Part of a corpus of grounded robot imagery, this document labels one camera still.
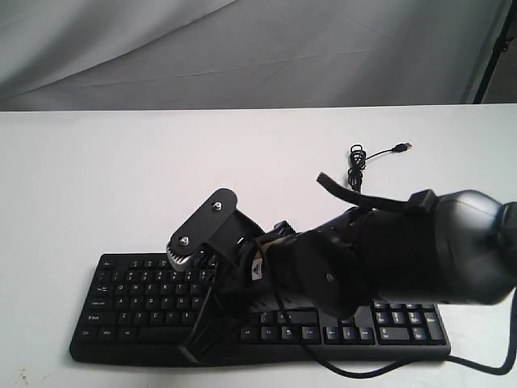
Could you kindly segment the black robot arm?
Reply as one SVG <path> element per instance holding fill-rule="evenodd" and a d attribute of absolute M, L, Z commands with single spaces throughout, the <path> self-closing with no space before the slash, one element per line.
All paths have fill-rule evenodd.
<path fill-rule="evenodd" d="M 216 190 L 170 237 L 177 271 L 207 273 L 208 299 L 182 351 L 201 362 L 247 310 L 312 306 L 350 318 L 375 301 L 498 304 L 516 290 L 516 205 L 478 191 L 406 201 L 333 186 L 348 210 L 305 232 L 261 229 Z"/>

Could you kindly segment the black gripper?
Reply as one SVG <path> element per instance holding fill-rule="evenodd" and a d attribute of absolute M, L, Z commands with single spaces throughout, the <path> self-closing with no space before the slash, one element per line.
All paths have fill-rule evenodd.
<path fill-rule="evenodd" d="M 194 326 L 178 346 L 190 362 L 203 362 L 210 348 L 233 334 L 238 320 L 255 314 L 261 323 L 277 321 L 280 291 L 265 257 L 267 243 L 265 238 L 245 239 L 231 262 L 217 262 Z"/>

